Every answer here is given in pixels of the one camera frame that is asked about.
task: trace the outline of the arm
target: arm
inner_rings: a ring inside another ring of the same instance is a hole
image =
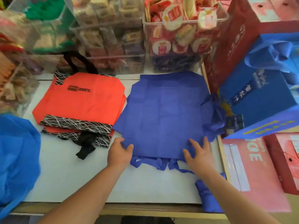
[[[123,141],[116,138],[108,152],[107,166],[38,224],[94,224],[119,176],[130,164],[133,145],[125,150]]]
[[[206,137],[203,148],[192,139],[190,142],[195,148],[196,155],[193,159],[184,149],[187,164],[214,194],[231,224],[280,224],[217,173],[213,153]]]

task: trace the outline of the crumpled blue bag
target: crumpled blue bag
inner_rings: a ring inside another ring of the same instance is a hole
[[[299,73],[299,33],[262,34],[245,57],[256,69]]]
[[[33,188],[40,174],[40,145],[29,120],[0,115],[0,220]]]
[[[204,212],[224,213],[216,198],[202,180],[196,181],[195,186],[202,201],[202,209]]]
[[[131,165],[146,163],[159,170],[180,169],[183,148],[194,157],[189,138],[201,145],[223,133],[225,111],[210,95],[204,77],[194,72],[141,75],[132,86],[128,104],[113,129],[122,133],[127,147],[134,144]]]

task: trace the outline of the person's left hand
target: person's left hand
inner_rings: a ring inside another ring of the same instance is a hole
[[[107,167],[119,167],[122,171],[129,166],[132,154],[133,154],[133,144],[130,144],[127,149],[124,149],[121,145],[125,139],[122,137],[118,137],[114,139],[107,158]]]

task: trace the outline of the stack of bags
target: stack of bags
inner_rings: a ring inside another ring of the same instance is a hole
[[[202,145],[204,136],[213,141],[224,132],[225,111],[209,94],[204,77],[194,72],[141,75],[127,102],[113,129],[122,133],[125,147],[134,145],[135,167],[146,163],[190,172],[177,163],[185,161],[184,148],[195,155],[189,139]]]
[[[94,146],[109,147],[112,125],[126,101],[124,90],[114,77],[56,72],[33,116],[44,126],[42,133],[71,139],[82,146],[76,155],[85,159]]]

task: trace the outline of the folded blue bag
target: folded blue bag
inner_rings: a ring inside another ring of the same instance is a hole
[[[0,220],[33,188],[39,174],[40,134],[30,121],[0,115]]]
[[[214,195],[210,192],[202,180],[195,182],[200,199],[202,200],[202,209],[204,212],[224,213]]]
[[[194,72],[141,75],[132,86],[128,104],[113,129],[122,133],[127,147],[134,144],[131,165],[146,163],[159,170],[177,169],[185,161],[183,148],[192,156],[192,138],[203,143],[223,133],[225,111],[210,95],[204,77]]]

